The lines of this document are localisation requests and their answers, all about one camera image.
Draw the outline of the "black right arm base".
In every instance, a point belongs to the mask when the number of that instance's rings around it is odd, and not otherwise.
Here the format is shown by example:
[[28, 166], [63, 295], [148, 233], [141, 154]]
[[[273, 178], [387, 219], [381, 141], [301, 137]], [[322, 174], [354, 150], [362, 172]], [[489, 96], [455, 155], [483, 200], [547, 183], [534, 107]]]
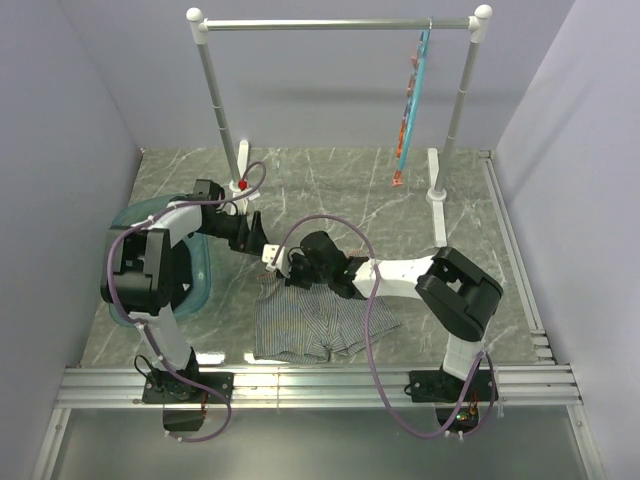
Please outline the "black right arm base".
[[[409, 372], [409, 383], [404, 387], [404, 393], [413, 403], [447, 404], [435, 410], [436, 419], [444, 425], [453, 413], [464, 381], [438, 371], [413, 370]], [[464, 401], [455, 419], [449, 426], [448, 432], [464, 436], [477, 429], [484, 418], [480, 412], [480, 404], [488, 403], [487, 413], [493, 409], [498, 400], [498, 389], [489, 370], [476, 369]]]

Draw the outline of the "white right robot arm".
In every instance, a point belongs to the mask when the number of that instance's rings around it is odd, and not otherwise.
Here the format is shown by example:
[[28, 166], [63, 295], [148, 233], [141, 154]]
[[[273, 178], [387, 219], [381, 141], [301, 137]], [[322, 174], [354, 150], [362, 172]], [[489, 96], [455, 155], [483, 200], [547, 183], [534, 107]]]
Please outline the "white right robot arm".
[[317, 231], [301, 241], [298, 253], [279, 254], [274, 266], [287, 285], [309, 289], [325, 284], [345, 299], [382, 296], [423, 301], [448, 332], [442, 391], [460, 400], [474, 390], [472, 364], [504, 290], [457, 249], [441, 247], [417, 259], [377, 261], [347, 255], [326, 232]]

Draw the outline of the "grey striped boxer underwear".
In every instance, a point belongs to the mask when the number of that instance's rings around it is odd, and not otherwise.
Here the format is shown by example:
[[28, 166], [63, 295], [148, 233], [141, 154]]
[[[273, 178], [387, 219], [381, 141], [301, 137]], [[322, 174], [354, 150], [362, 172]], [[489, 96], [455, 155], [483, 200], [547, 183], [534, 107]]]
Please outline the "grey striped boxer underwear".
[[344, 299], [326, 285], [310, 290], [286, 286], [274, 274], [258, 278], [260, 293], [254, 303], [257, 360], [295, 364], [327, 363], [366, 349], [364, 316], [369, 313], [372, 343], [400, 327], [380, 298], [371, 307], [365, 300]]

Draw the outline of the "beige clip hanger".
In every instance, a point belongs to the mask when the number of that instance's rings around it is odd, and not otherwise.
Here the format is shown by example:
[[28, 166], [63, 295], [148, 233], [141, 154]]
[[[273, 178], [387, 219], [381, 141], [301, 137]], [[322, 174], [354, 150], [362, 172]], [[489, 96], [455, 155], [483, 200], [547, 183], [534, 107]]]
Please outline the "beige clip hanger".
[[361, 259], [367, 260], [362, 251], [342, 252], [339, 259], [320, 260], [319, 258], [307, 256], [301, 247], [288, 248], [288, 257], [291, 271], [290, 277], [287, 279], [304, 279], [315, 283], [346, 275], [352, 264], [356, 264]]

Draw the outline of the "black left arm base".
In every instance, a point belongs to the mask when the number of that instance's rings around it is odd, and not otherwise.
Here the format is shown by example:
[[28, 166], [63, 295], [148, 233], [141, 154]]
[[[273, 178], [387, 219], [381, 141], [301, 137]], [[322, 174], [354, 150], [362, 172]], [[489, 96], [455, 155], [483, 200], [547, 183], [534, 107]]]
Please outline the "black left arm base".
[[206, 407], [222, 405], [210, 392], [184, 384], [166, 371], [148, 373], [142, 395], [145, 405], [163, 407], [163, 427], [170, 433], [196, 433], [205, 423]]

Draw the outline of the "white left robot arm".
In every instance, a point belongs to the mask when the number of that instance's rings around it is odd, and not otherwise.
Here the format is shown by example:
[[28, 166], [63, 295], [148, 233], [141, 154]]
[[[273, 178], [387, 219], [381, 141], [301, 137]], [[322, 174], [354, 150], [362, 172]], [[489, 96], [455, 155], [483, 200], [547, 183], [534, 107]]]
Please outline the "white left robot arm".
[[147, 382], [180, 402], [203, 389], [193, 348], [174, 314], [192, 289], [193, 256], [186, 243], [195, 236], [227, 241], [231, 250], [259, 256], [268, 238], [258, 211], [225, 211], [225, 189], [199, 179], [190, 194], [172, 198], [159, 212], [107, 233], [101, 296], [122, 321], [134, 327], [151, 359]]

